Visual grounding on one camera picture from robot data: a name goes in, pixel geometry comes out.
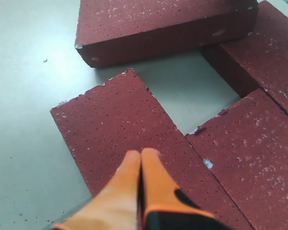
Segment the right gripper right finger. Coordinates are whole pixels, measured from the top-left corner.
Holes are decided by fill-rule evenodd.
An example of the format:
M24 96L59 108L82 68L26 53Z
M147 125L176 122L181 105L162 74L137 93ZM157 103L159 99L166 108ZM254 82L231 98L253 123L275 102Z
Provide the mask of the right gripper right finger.
M142 150L141 170L144 230L230 229L184 194L163 166L158 150Z

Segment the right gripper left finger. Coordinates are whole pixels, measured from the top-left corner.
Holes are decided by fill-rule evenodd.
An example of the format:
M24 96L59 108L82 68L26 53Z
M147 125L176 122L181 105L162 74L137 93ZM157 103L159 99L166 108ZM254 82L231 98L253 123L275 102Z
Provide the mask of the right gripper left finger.
M53 230L136 230L141 155L129 150L107 185Z

